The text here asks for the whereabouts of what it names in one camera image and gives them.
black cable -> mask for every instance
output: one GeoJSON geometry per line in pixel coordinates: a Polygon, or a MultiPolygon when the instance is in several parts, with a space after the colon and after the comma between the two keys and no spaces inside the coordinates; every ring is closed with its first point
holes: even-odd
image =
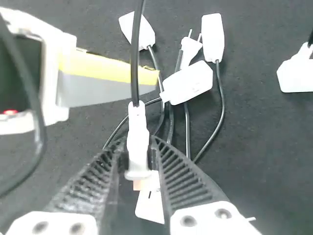
{"type": "Polygon", "coordinates": [[[313,30],[309,36],[309,39],[308,39],[308,47],[310,47],[312,44],[313,44],[313,30]]]}
{"type": "Polygon", "coordinates": [[[134,107],[139,106],[139,88],[138,88],[138,62],[139,62],[139,31],[141,15],[145,0],[137,0],[136,9],[134,12],[132,46],[131,46],[131,91],[132,102],[134,107]]]}
{"type": "Polygon", "coordinates": [[[15,189],[18,185],[24,182],[37,168],[43,158],[43,154],[46,146],[46,132],[45,123],[41,110],[41,104],[38,99],[38,94],[35,89],[34,79],[29,72],[28,67],[23,59],[21,52],[19,51],[15,40],[8,30],[6,23],[0,14],[0,37],[7,48],[9,55],[12,58],[19,76],[22,80],[25,92],[28,97],[28,102],[32,110],[34,119],[34,143],[35,143],[35,156],[30,162],[24,164],[21,169],[16,171],[17,173],[3,179],[0,182],[0,197],[6,195],[11,190],[15,189]]]}
{"type": "Polygon", "coordinates": [[[224,120],[224,117],[225,117],[225,97],[224,97],[223,86],[222,86],[221,75],[220,75],[220,62],[219,62],[219,60],[216,61],[216,77],[217,77],[217,82],[218,82],[218,85],[219,85],[220,96],[221,96],[221,103],[222,103],[221,117],[220,117],[219,123],[217,124],[213,134],[210,136],[210,138],[205,143],[205,145],[202,147],[200,152],[196,155],[196,157],[192,160],[194,162],[197,162],[200,159],[202,153],[206,150],[206,148],[215,139],[217,133],[219,132],[219,130],[220,130],[221,126],[222,126],[222,123],[223,123],[223,120],[224,120]]]}
{"type": "Polygon", "coordinates": [[[190,147],[190,114],[187,102],[184,102],[185,111],[185,123],[186,123],[186,157],[191,159],[191,147],[190,147]]]}
{"type": "MultiPolygon", "coordinates": [[[[154,53],[154,51],[153,51],[153,49],[152,49],[152,47],[150,45],[148,46],[148,50],[150,52],[150,55],[151,55],[151,58],[152,58],[152,61],[153,61],[153,65],[154,65],[155,69],[160,71],[160,67],[158,65],[156,55],[155,55],[155,53],[154,53]]],[[[162,78],[161,72],[159,72],[159,75],[158,75],[158,85],[160,87],[160,92],[163,92],[164,91],[164,88],[163,88],[163,78],[162,78]]],[[[154,136],[156,136],[158,134],[158,132],[160,131],[161,127],[164,124],[164,121],[165,121],[165,104],[164,104],[164,102],[162,102],[161,103],[161,116],[160,116],[160,119],[158,121],[158,125],[156,127],[156,130],[153,132],[154,136]]]]}
{"type": "MultiPolygon", "coordinates": [[[[178,53],[177,61],[176,61],[175,72],[179,71],[180,69],[182,53],[183,51],[180,49],[178,53]]],[[[168,130],[166,142],[169,144],[172,144],[172,139],[173,139],[173,134],[174,134],[174,109],[170,103],[168,103],[168,106],[169,106],[170,123],[169,123],[169,130],[168,130]]]]}
{"type": "MultiPolygon", "coordinates": [[[[150,100],[147,103],[145,103],[145,106],[149,106],[150,104],[154,104],[154,103],[157,103],[159,101],[162,101],[162,99],[160,97],[155,98],[155,99],[150,100]]],[[[119,131],[119,129],[121,129],[121,127],[125,124],[125,122],[127,120],[128,120],[128,115],[126,117],[124,117],[124,119],[119,123],[119,125],[116,127],[116,129],[113,131],[113,133],[110,135],[110,137],[108,138],[107,142],[104,144],[102,149],[105,149],[110,144],[110,142],[115,137],[116,133],[119,131]]]]}

screw hole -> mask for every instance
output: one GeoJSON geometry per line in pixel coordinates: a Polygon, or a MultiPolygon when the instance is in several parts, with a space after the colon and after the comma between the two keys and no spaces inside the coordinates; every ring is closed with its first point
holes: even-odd
{"type": "Polygon", "coordinates": [[[185,226],[185,227],[194,227],[197,225],[196,219],[190,215],[184,216],[181,219],[180,223],[182,226],[185,226]]]}
{"type": "Polygon", "coordinates": [[[69,230],[69,233],[72,235],[80,234],[83,231],[84,225],[82,223],[73,224],[69,230]]]}
{"type": "Polygon", "coordinates": [[[48,222],[42,221],[36,224],[33,228],[33,234],[41,234],[48,227],[48,222]]]}
{"type": "Polygon", "coordinates": [[[219,219],[230,219],[232,217],[231,213],[226,209],[218,209],[215,215],[219,219]]]}

red light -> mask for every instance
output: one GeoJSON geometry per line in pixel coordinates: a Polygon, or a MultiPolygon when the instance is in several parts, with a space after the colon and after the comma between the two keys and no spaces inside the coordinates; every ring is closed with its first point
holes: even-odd
{"type": "Polygon", "coordinates": [[[3,114],[5,114],[5,115],[14,115],[14,114],[17,114],[17,113],[18,113],[17,110],[5,110],[3,112],[3,114]]]}

yellow tape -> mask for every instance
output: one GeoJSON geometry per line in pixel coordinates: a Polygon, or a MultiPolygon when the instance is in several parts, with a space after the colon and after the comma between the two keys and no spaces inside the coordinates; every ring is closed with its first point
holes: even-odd
{"type": "MultiPolygon", "coordinates": [[[[67,74],[116,82],[131,82],[131,66],[122,61],[77,50],[72,51],[70,55],[60,55],[59,61],[59,70],[67,74]]],[[[139,67],[139,84],[157,84],[158,73],[159,71],[156,70],[139,67]]]]}

black fabric surface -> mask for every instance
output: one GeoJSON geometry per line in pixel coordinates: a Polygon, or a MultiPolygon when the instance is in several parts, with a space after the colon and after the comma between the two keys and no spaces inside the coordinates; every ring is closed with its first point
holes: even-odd
{"type": "MultiPolygon", "coordinates": [[[[0,5],[76,35],[79,47],[129,60],[130,46],[118,17],[134,9],[134,0],[1,0],[0,5]]],[[[307,40],[312,9],[312,0],[146,1],[145,16],[156,32],[156,55],[164,77],[173,72],[180,41],[189,29],[196,39],[202,15],[222,14],[226,118],[199,167],[244,216],[257,218],[253,225],[265,235],[309,235],[313,230],[313,94],[283,94],[276,77],[280,64],[307,40]]],[[[152,66],[147,51],[140,56],[142,65],[152,66]]],[[[142,99],[156,96],[157,92],[142,99]]],[[[0,200],[2,231],[15,216],[42,209],[101,150],[125,116],[128,102],[71,109],[68,121],[48,127],[44,162],[27,182],[0,200]]],[[[195,156],[220,116],[216,81],[213,90],[190,101],[189,109],[195,156]]],[[[147,109],[150,129],[157,124],[159,111],[157,104],[147,109]]],[[[175,145],[184,151],[182,107],[176,107],[175,145]]],[[[2,178],[31,158],[32,135],[1,137],[0,149],[2,178]]],[[[113,234],[162,234],[161,225],[135,217],[137,193],[128,182],[120,184],[113,234]]]]}

